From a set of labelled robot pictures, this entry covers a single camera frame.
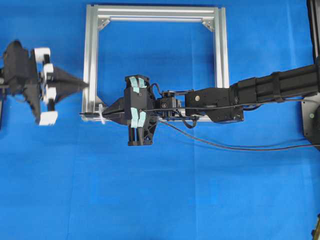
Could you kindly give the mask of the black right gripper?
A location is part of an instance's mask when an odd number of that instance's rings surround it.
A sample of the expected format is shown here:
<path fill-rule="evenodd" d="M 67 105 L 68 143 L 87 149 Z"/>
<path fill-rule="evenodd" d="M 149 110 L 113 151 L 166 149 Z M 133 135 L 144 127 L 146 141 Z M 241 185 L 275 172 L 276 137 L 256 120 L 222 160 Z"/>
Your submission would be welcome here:
<path fill-rule="evenodd" d="M 153 112 L 156 98 L 149 78 L 131 75 L 125 78 L 125 82 L 124 97 L 107 107 L 102 116 L 117 124 L 128 126 L 129 146 L 152 145 L 158 117 Z"/>

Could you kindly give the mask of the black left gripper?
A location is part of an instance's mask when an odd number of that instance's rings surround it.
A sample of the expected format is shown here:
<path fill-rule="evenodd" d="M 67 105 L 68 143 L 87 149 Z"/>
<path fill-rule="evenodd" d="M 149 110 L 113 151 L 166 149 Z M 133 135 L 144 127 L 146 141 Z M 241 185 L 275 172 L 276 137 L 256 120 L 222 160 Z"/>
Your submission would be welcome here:
<path fill-rule="evenodd" d="M 23 95 L 40 126 L 54 125 L 58 118 L 55 104 L 89 86 L 82 78 L 53 66 L 50 56 L 50 48 L 28 51 L 19 40 L 12 41 L 3 53 L 2 77 L 8 91 L 12 96 Z M 51 74 L 54 81 L 66 83 L 52 83 L 49 87 Z"/>

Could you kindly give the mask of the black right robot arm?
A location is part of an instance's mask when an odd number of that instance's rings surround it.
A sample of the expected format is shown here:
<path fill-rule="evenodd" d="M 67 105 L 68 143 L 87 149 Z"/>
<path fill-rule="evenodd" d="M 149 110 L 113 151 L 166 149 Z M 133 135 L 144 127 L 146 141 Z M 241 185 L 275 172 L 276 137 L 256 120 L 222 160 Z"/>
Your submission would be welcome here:
<path fill-rule="evenodd" d="M 158 84 L 151 84 L 146 76 L 127 76 L 125 82 L 124 96 L 99 116 L 127 126 L 129 146 L 148 146 L 153 144 L 159 119 L 182 121 L 189 129 L 203 116 L 214 123 L 236 123 L 244 120 L 245 111 L 263 104 L 315 95 L 320 91 L 320 64 L 248 78 L 227 88 L 162 91 L 159 98 L 153 91 Z"/>

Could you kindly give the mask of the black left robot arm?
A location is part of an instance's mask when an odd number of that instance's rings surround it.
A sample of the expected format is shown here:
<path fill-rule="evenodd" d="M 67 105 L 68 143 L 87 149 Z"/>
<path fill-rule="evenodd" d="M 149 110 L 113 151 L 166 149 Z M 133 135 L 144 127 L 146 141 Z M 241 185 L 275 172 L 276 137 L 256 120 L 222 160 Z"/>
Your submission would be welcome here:
<path fill-rule="evenodd" d="M 54 125 L 58 118 L 55 105 L 89 87 L 82 79 L 54 66 L 48 47 L 27 50 L 19 40 L 14 40 L 2 57 L 0 100 L 8 95 L 22 95 L 39 126 Z"/>

